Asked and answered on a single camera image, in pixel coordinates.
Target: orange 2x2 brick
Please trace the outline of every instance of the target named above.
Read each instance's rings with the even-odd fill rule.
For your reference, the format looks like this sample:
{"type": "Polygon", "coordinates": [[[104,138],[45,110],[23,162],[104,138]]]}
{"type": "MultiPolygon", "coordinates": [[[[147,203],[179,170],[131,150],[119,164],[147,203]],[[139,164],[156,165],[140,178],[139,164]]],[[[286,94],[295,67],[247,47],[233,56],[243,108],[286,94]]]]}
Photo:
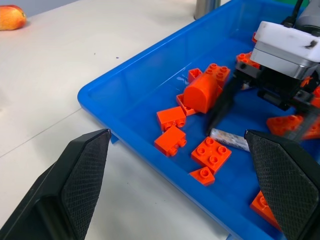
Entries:
{"type": "Polygon", "coordinates": [[[207,137],[192,153],[191,158],[202,166],[207,166],[213,174],[230,157],[231,151],[211,137],[207,137]]]}

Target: white robot part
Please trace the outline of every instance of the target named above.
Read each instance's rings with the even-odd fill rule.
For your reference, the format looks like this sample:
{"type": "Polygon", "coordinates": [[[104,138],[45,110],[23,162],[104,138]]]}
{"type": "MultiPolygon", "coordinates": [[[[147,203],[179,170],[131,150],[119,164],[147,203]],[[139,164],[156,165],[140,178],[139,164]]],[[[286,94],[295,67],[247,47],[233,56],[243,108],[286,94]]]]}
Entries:
{"type": "Polygon", "coordinates": [[[251,60],[295,79],[310,76],[320,62],[320,37],[262,21],[251,60]]]}

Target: robotic arm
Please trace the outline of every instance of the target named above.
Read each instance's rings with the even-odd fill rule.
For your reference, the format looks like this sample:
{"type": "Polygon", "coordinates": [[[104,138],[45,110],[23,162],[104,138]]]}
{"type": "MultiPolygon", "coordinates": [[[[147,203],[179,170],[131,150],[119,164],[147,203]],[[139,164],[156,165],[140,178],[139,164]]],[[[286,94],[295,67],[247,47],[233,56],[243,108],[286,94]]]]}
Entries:
{"type": "Polygon", "coordinates": [[[299,142],[320,115],[320,109],[310,104],[320,84],[320,0],[312,0],[297,19],[301,4],[298,0],[292,15],[281,24],[261,22],[251,54],[251,60],[261,67],[238,63],[233,78],[210,110],[208,134],[227,114],[243,83],[257,87],[258,97],[278,108],[286,111],[294,107],[304,116],[298,129],[286,133],[287,139],[299,142]],[[311,77],[309,84],[302,86],[306,77],[311,77]]]}

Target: square orange brick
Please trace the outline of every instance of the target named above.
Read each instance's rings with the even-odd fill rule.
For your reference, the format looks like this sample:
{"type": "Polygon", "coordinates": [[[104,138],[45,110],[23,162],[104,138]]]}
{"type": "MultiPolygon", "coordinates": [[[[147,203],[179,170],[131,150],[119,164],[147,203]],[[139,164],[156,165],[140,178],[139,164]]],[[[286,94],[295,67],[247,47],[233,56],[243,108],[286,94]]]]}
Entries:
{"type": "Polygon", "coordinates": [[[190,172],[190,175],[205,186],[208,186],[215,182],[215,177],[207,166],[190,172]]]}
{"type": "Polygon", "coordinates": [[[213,174],[221,168],[231,155],[231,150],[207,137],[191,153],[191,158],[202,166],[207,166],[213,174]]]}

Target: textured gripper pad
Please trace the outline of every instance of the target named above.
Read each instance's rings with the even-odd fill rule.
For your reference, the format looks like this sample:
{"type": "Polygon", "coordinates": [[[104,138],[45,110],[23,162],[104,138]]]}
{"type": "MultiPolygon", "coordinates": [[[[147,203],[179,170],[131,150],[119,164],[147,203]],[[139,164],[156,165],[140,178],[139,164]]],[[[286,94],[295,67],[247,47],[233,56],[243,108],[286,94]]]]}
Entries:
{"type": "Polygon", "coordinates": [[[62,190],[62,202],[78,239],[86,237],[99,198],[109,138],[103,134],[84,148],[62,190]]]}
{"type": "Polygon", "coordinates": [[[250,132],[245,138],[267,204],[287,239],[298,239],[318,204],[318,189],[280,144],[250,132]]]}

